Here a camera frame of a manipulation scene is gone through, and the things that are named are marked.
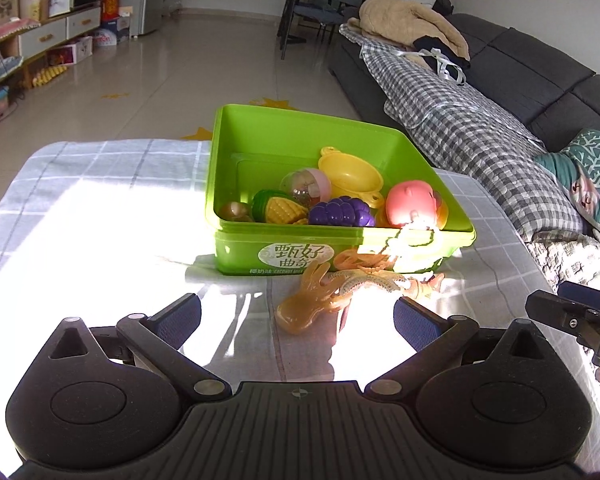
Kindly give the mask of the pink toy pig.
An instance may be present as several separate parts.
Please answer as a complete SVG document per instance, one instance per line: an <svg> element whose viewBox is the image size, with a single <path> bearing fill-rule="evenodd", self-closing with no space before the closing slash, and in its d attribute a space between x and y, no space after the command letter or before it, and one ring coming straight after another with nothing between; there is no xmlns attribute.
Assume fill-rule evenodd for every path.
<svg viewBox="0 0 600 480"><path fill-rule="evenodd" d="M385 201L385 213L390 226L437 229L434 192L431 185L422 180L395 185Z"/></svg>

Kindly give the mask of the purple toy grapes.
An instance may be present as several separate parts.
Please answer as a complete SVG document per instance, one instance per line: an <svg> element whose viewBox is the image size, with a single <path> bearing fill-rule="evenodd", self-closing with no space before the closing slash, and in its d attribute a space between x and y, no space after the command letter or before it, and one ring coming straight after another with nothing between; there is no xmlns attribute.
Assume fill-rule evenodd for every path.
<svg viewBox="0 0 600 480"><path fill-rule="evenodd" d="M319 202L309 211L309 224L314 226L374 226L370 206L356 197L341 196Z"/></svg>

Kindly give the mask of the toy corn cob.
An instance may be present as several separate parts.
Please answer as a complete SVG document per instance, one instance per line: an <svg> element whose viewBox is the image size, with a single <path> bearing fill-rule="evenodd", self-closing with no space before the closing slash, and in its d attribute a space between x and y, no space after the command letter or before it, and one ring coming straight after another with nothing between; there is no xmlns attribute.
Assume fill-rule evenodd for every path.
<svg viewBox="0 0 600 480"><path fill-rule="evenodd" d="M261 190L253 196L251 213L257 222L307 224L309 209L284 192Z"/></svg>

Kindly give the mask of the yellow toy pot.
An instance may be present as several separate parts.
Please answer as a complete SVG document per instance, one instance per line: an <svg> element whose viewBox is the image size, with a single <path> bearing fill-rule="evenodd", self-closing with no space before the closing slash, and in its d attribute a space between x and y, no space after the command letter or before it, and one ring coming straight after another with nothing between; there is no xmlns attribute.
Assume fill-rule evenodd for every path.
<svg viewBox="0 0 600 480"><path fill-rule="evenodd" d="M385 203L384 196L381 195L384 179L366 160L340 152L333 146L325 146L321 149L317 165L328 177L332 198L359 198L374 209L379 209Z"/></svg>

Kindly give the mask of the clear pink capsule ball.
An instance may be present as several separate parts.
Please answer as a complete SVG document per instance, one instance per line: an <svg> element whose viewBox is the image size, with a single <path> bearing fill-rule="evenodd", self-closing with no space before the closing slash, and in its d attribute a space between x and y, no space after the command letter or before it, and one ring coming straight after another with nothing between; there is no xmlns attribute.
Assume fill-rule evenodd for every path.
<svg viewBox="0 0 600 480"><path fill-rule="evenodd" d="M332 197L332 184L329 178L323 171L315 168L291 171L280 181L279 188L308 208L319 202L328 202Z"/></svg>

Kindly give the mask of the grey checked table cloth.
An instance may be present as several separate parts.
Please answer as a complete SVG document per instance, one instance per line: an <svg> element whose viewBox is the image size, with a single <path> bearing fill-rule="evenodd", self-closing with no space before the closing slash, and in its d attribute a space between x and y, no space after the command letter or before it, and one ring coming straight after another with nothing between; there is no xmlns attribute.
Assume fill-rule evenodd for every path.
<svg viewBox="0 0 600 480"><path fill-rule="evenodd" d="M186 292L202 303L184 354L232 385L355 380L409 358L391 295L366 288L348 316L324 314L303 334L277 327L293 276L216 270L204 215L206 142L59 142L34 153L0 201L0 470L20 464L8 399L57 324L154 314Z"/></svg>

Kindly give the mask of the teal patterned pillow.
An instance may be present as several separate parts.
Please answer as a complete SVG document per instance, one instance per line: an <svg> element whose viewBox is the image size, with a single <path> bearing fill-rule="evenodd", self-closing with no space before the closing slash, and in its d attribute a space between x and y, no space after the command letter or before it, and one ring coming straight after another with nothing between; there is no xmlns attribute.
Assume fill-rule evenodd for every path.
<svg viewBox="0 0 600 480"><path fill-rule="evenodd" d="M583 129L562 150L536 155L585 220L600 231L600 130Z"/></svg>

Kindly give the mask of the grey plaid sofa cover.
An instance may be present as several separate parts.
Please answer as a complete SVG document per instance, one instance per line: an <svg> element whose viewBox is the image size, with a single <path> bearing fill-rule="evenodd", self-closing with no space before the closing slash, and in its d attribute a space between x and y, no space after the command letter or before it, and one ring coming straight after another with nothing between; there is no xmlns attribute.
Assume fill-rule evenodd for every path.
<svg viewBox="0 0 600 480"><path fill-rule="evenodd" d="M425 60L340 28L387 99L386 113L439 168L475 178L502 207L547 281L600 288L600 233L535 161L544 143L469 84L441 79Z"/></svg>

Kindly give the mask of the green plastic storage bin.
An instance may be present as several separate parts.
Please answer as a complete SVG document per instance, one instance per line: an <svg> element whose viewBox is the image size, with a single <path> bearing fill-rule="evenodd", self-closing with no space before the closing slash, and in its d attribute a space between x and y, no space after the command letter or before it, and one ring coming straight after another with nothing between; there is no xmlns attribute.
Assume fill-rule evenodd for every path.
<svg viewBox="0 0 600 480"><path fill-rule="evenodd" d="M402 132L254 105L216 113L206 213L230 275L297 274L347 249L422 272L477 237Z"/></svg>

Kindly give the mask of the dark grey sofa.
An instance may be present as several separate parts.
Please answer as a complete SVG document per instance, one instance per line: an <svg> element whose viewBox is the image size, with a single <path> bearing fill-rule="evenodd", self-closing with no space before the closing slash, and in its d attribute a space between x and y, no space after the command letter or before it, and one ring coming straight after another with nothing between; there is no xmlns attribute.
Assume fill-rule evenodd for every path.
<svg viewBox="0 0 600 480"><path fill-rule="evenodd" d="M470 14L451 14L465 49L440 30L416 32L414 61L434 73L444 70L512 114L551 152L565 148L581 131L600 131L600 74L564 52L514 28Z"/></svg>

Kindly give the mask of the white wooden tv cabinet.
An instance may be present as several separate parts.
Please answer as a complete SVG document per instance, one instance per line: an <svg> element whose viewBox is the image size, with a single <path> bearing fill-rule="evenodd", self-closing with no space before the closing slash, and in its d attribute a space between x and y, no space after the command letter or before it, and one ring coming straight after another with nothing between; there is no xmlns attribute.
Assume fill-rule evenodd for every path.
<svg viewBox="0 0 600 480"><path fill-rule="evenodd" d="M0 86L30 90L34 72L45 67L46 52L96 29L100 6L38 22L17 18L0 26Z"/></svg>

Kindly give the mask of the beige folded blanket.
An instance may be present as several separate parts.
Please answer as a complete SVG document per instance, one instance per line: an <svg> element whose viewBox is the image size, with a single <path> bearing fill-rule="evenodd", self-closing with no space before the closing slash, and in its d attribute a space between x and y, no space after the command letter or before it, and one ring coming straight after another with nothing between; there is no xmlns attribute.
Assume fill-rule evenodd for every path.
<svg viewBox="0 0 600 480"><path fill-rule="evenodd" d="M358 27L367 36L412 49L419 38L439 38L459 58L470 60L468 43L455 26L412 0L366 0L358 10Z"/></svg>

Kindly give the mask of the red gift box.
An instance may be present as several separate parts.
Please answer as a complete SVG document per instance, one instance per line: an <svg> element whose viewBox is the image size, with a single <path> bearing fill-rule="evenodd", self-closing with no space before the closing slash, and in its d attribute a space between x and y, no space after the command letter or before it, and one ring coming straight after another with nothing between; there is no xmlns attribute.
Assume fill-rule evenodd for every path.
<svg viewBox="0 0 600 480"><path fill-rule="evenodd" d="M102 22L114 20L119 16L119 1L120 0L102 0L102 13L100 14L100 20Z"/></svg>

